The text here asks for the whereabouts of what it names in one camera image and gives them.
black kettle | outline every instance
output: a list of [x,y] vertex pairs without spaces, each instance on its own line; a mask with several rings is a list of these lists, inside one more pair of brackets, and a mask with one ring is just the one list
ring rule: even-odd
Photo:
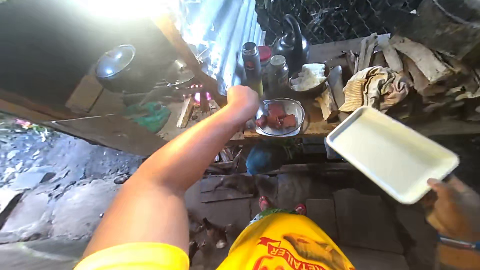
[[294,72],[301,70],[301,67],[307,63],[309,44],[307,39],[302,36],[300,25],[290,14],[283,17],[283,21],[290,26],[283,37],[277,38],[272,46],[272,55],[283,55],[287,60],[289,76]]

stainless steel bowl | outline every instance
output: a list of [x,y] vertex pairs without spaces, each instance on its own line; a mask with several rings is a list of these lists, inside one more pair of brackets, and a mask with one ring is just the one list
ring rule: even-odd
[[[283,108],[285,109],[286,114],[294,114],[297,120],[297,125],[295,127],[288,127],[282,129],[272,129],[268,126],[261,128],[256,126],[256,129],[260,129],[262,133],[268,136],[273,137],[282,137],[282,136],[291,136],[296,135],[296,130],[298,130],[301,125],[303,124],[303,120],[305,120],[305,110],[303,109],[302,105],[299,101],[290,99],[290,98],[276,98],[272,100],[264,100],[264,105],[267,107],[268,104],[271,103],[281,103]],[[263,115],[262,110],[258,110],[257,115],[255,116],[255,120],[259,119]]]

bottle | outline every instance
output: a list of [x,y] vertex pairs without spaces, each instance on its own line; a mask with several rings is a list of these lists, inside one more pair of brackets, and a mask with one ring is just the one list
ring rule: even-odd
[[268,46],[257,46],[258,53],[260,54],[260,68],[262,69],[262,82],[265,89],[268,88],[268,73],[267,66],[270,63],[270,57],[272,56],[272,50]]
[[259,97],[264,94],[262,85],[262,70],[260,67],[260,54],[257,45],[253,42],[243,44],[241,50],[245,75],[247,76],[247,85],[258,93]]
[[289,87],[288,66],[283,55],[274,55],[267,66],[268,72],[268,98],[281,96]]

raw meat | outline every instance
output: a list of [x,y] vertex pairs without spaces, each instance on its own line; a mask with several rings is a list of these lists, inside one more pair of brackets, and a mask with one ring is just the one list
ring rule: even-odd
[[267,126],[267,116],[266,115],[260,116],[260,118],[255,121],[255,125],[257,125],[261,128],[266,127]]
[[295,127],[297,126],[297,120],[295,119],[294,114],[287,114],[285,118],[282,119],[282,127]]
[[272,129],[281,129],[297,126],[297,119],[294,114],[285,114],[282,104],[270,103],[268,104],[268,115],[262,115],[255,121],[255,124],[261,128],[268,125]]
[[267,124],[270,128],[280,129],[282,127],[280,120],[274,114],[269,114],[267,116]]
[[279,103],[270,103],[268,104],[268,114],[275,115],[278,118],[285,117],[285,110],[283,110],[283,105]]

chain-link fence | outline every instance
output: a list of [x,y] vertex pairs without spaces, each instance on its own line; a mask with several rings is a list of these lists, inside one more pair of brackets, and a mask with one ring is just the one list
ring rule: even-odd
[[390,8],[408,12],[421,0],[256,0],[258,23],[270,45],[282,36],[285,14],[293,15],[310,44],[366,37],[388,30],[381,13]]

